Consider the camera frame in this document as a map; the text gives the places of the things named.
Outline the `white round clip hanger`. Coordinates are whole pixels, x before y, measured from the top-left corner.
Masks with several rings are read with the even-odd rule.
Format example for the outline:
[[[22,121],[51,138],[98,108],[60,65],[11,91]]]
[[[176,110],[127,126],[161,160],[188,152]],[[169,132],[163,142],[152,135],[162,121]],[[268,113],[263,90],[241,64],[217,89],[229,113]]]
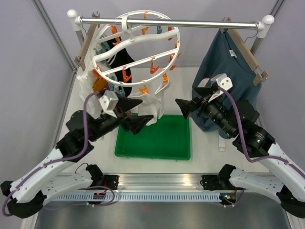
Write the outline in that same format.
[[[168,16],[151,10],[136,10],[121,15],[124,19],[170,19]],[[104,42],[117,39],[114,47],[106,51]],[[121,87],[137,87],[163,78],[176,67],[180,56],[181,36],[178,27],[131,25],[128,29],[121,25],[105,24],[94,41],[91,54],[92,64],[99,76],[107,82]],[[134,62],[111,68],[107,59],[126,49]],[[132,83],[117,80],[115,72],[123,71],[124,81],[128,81],[125,70],[131,69]]]

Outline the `purple orange sock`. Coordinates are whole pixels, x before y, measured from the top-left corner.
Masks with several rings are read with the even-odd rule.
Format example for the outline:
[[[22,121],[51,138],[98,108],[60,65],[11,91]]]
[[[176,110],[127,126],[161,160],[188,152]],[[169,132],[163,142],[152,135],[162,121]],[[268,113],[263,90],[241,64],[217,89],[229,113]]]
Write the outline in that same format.
[[[92,86],[94,92],[101,91],[108,85],[108,82],[103,78],[97,78],[95,83]]]

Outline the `black sock with white stripes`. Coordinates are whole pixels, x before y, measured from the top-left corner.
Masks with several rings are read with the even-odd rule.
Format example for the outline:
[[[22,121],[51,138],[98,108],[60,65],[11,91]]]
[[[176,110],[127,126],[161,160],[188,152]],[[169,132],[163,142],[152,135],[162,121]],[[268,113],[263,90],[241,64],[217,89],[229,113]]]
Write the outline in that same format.
[[[117,39],[119,39],[120,41],[122,40],[121,37],[116,37],[114,39],[108,40],[108,41],[103,43],[106,47],[105,48],[106,51],[111,50],[115,46],[114,43],[117,43]]]

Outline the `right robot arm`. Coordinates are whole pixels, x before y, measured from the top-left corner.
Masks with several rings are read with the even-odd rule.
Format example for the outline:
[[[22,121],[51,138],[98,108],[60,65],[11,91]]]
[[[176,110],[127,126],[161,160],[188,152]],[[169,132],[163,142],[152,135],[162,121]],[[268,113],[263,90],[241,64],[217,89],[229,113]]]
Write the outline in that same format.
[[[291,215],[305,217],[305,172],[280,148],[265,129],[255,122],[259,113],[248,100],[235,101],[219,86],[197,87],[200,95],[192,100],[176,99],[185,119],[199,110],[208,116],[243,153],[250,163],[260,163],[276,178],[266,179],[250,175],[241,169],[224,165],[217,182],[222,188],[248,189],[273,199]]]

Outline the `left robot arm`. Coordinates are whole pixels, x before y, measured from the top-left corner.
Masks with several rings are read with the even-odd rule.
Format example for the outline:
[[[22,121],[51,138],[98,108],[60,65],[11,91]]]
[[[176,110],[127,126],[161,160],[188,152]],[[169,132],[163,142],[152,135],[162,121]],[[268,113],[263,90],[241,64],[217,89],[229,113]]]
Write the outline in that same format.
[[[121,126],[124,130],[139,133],[153,115],[132,115],[129,111],[142,103],[117,94],[101,94],[102,113],[93,118],[87,112],[91,93],[84,101],[83,109],[72,114],[67,122],[68,133],[56,144],[51,152],[30,172],[15,181],[4,181],[0,189],[6,197],[2,214],[21,219],[38,213],[55,198],[78,189],[103,188],[104,174],[95,164],[72,176],[56,178],[63,170],[71,167],[88,155],[93,149],[92,142]]]

